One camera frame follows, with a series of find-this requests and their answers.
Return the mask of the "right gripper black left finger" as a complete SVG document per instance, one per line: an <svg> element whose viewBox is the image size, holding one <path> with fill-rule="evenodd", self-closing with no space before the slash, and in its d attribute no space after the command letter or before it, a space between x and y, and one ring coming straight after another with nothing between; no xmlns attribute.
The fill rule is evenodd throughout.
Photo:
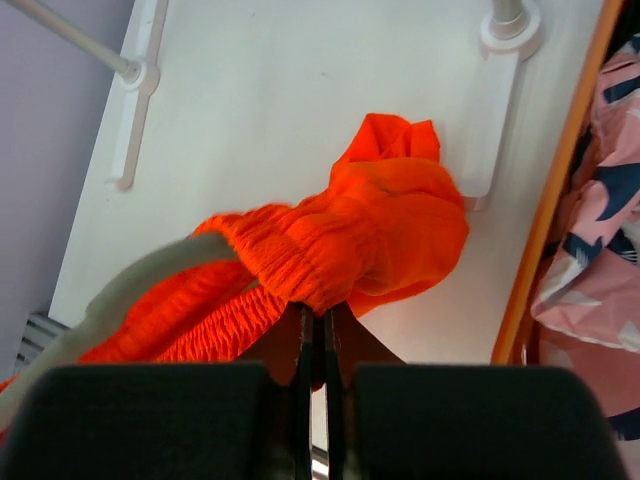
<svg viewBox="0 0 640 480"><path fill-rule="evenodd" d="M313 317L229 363L57 368L1 448L5 479L308 479Z"/></svg>

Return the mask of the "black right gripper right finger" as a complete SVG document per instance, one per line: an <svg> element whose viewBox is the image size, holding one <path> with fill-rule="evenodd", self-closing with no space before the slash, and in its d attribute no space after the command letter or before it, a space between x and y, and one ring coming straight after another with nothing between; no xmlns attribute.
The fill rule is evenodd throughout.
<svg viewBox="0 0 640 480"><path fill-rule="evenodd" d="M406 364L346 307L323 319L333 479L624 479L589 388L559 368Z"/></svg>

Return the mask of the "brown clothes hanger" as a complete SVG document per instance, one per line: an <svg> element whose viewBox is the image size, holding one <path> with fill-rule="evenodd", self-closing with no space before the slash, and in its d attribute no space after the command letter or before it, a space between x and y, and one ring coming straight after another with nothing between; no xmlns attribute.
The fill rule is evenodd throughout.
<svg viewBox="0 0 640 480"><path fill-rule="evenodd" d="M168 244L116 275L89 303L84 319L59 335L2 386L7 427L28 388L48 369L83 356L102 363L229 360L251 347L271 319L245 266L218 232Z"/></svg>

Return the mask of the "orange shorts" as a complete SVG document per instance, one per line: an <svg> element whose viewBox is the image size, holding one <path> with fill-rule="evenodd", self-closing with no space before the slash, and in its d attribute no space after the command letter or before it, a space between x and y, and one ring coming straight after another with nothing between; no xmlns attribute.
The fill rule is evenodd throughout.
<svg viewBox="0 0 640 480"><path fill-rule="evenodd" d="M454 270L469 225L434 124L370 113L322 192L213 215L188 237L209 232L253 273L271 327L290 303L363 316L423 293Z"/></svg>

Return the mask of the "pink patterned shorts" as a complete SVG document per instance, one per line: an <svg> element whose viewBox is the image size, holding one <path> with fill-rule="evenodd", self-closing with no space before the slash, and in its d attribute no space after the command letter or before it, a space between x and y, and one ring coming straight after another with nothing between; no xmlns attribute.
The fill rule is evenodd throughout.
<svg viewBox="0 0 640 480"><path fill-rule="evenodd" d="M569 165L530 313L538 361L591 388L639 438L639 36L605 61Z"/></svg>

